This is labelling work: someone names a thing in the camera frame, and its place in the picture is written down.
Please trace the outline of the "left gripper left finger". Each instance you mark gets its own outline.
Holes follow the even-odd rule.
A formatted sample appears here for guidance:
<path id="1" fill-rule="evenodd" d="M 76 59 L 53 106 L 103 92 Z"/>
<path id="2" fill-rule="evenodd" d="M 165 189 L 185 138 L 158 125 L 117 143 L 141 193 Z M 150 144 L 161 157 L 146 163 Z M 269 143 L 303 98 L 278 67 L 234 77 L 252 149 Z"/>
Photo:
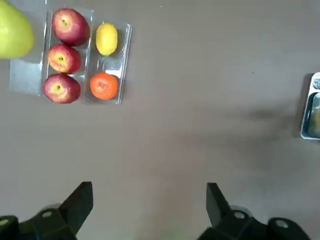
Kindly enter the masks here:
<path id="1" fill-rule="evenodd" d="M 41 210 L 20 222 L 14 215 L 0 217 L 2 240 L 76 240 L 94 206 L 92 182 L 82 182 L 59 207 Z"/>

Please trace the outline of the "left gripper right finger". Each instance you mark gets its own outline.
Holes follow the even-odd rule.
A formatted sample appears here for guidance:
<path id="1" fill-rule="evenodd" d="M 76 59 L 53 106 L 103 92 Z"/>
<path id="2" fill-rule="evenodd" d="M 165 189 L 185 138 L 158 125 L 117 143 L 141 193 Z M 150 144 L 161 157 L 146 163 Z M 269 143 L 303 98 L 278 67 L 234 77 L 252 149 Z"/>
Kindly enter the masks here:
<path id="1" fill-rule="evenodd" d="M 294 221 L 273 217 L 264 224 L 243 210 L 232 209 L 216 183 L 206 185 L 206 211 L 211 222 L 200 240 L 310 240 Z"/>

